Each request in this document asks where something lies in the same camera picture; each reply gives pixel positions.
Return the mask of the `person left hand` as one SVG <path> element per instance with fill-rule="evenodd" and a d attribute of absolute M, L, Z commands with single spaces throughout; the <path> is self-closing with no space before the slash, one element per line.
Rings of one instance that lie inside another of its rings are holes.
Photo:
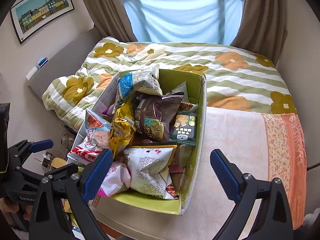
<path fill-rule="evenodd" d="M 7 215 L 8 213 L 17 213 L 19 210 L 19 206 L 17 203 L 12 202 L 9 199 L 1 198 L 1 211 L 4 215 Z M 23 218 L 27 221 L 30 221 L 31 219 L 31 213 L 33 210 L 33 206 L 27 205 L 25 208 L 25 212 L 23 214 Z"/>

